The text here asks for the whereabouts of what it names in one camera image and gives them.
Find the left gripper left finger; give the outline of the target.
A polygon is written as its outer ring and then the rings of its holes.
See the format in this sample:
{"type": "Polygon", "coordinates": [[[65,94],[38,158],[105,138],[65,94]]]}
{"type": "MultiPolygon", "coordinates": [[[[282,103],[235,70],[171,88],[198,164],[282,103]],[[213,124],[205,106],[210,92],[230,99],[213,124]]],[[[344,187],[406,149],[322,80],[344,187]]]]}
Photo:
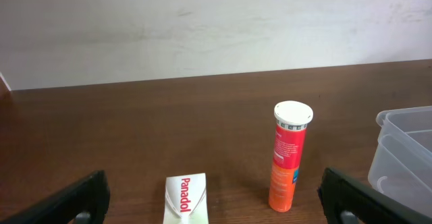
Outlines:
{"type": "Polygon", "coordinates": [[[102,224],[109,202],[110,190],[106,174],[103,170],[98,170],[2,220],[2,223],[102,224]]]}

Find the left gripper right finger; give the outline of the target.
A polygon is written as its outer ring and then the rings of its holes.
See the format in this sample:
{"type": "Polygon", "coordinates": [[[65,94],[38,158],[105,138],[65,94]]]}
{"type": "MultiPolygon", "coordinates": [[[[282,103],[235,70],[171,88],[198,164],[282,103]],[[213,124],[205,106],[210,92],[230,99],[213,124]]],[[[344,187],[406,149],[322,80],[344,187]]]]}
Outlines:
{"type": "Polygon", "coordinates": [[[431,224],[430,217],[332,167],[325,168],[317,192],[329,224],[431,224]]]}

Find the white Panadol box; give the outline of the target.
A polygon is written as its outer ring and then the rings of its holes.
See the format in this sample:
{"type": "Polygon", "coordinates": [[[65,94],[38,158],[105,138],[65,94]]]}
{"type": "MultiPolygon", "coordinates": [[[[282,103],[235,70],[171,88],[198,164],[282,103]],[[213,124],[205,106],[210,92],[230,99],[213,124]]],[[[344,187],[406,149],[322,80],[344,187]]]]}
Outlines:
{"type": "Polygon", "coordinates": [[[166,178],[163,224],[209,224],[204,173],[166,178]]]}

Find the orange tube white cap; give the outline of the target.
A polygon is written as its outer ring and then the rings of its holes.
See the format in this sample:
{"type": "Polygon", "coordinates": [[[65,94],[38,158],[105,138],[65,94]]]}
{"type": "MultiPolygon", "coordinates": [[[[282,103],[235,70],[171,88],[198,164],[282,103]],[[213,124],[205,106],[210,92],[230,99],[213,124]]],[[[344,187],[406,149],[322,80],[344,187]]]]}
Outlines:
{"type": "Polygon", "coordinates": [[[280,213],[291,209],[306,129],[313,110],[298,101],[283,101],[274,107],[275,144],[269,188],[269,206],[280,213]]]}

